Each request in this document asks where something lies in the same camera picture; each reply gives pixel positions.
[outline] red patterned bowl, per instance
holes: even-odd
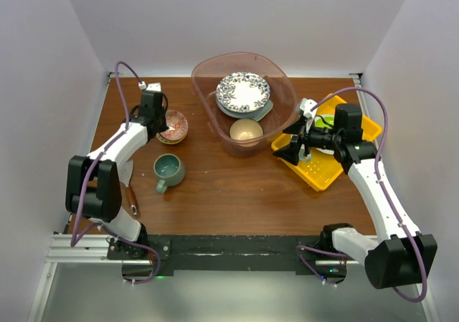
[[[188,133],[188,120],[177,110],[166,111],[166,124],[169,129],[160,133],[166,141],[174,143],[182,141]]]

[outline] mug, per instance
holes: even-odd
[[[185,166],[180,158],[172,153],[159,156],[153,165],[156,178],[159,180],[156,191],[163,194],[167,187],[176,186],[185,177]]]

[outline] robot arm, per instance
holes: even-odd
[[[83,179],[89,166],[103,152],[90,178],[91,181],[97,181],[97,185],[87,188],[82,215],[105,225],[131,242],[138,242],[139,237],[146,236],[145,227],[121,207],[118,172],[140,147],[158,132],[167,129],[167,105],[163,106],[164,99],[160,84],[148,85],[142,91],[141,104],[137,107],[138,115],[131,115],[127,129],[125,123],[121,124],[118,131],[100,148],[87,156],[74,156],[70,160],[65,197],[68,212],[77,212]]]
[[[334,158],[359,190],[378,238],[375,241],[363,236],[349,224],[328,225],[321,233],[322,250],[345,253],[364,265],[367,277],[375,288],[420,283],[421,275],[413,247],[397,221],[374,170],[376,147],[362,140],[360,107],[337,105],[333,128],[318,129],[313,127],[315,114],[310,111],[314,105],[316,103],[312,100],[303,99],[298,108],[300,118],[284,130],[284,133],[292,134],[290,143],[275,151],[274,155],[298,165],[299,161],[311,160],[311,147],[333,150]],[[382,161],[378,163],[378,169],[389,198],[403,218],[403,225],[420,249],[428,274],[437,243],[432,235],[422,235],[419,227],[408,217],[387,180]]]

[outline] mug handle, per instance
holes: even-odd
[[[159,194],[164,194],[166,189],[167,189],[166,182],[164,180],[160,180],[158,184],[156,185],[156,191]]]

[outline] yellow tray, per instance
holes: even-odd
[[[317,115],[335,114],[335,107],[340,103],[347,103],[339,96],[335,96],[321,105],[317,110]],[[372,119],[362,118],[361,127],[364,130],[363,139],[365,141],[373,141],[382,132],[380,125]],[[271,143],[271,148],[275,151],[290,142],[290,134],[281,134]],[[309,162],[302,162],[294,166],[283,159],[282,162],[299,175],[309,186],[315,191],[324,191],[331,185],[333,181],[343,172],[341,164],[338,163],[332,155],[327,155],[318,151],[315,148],[311,149],[312,159]]]

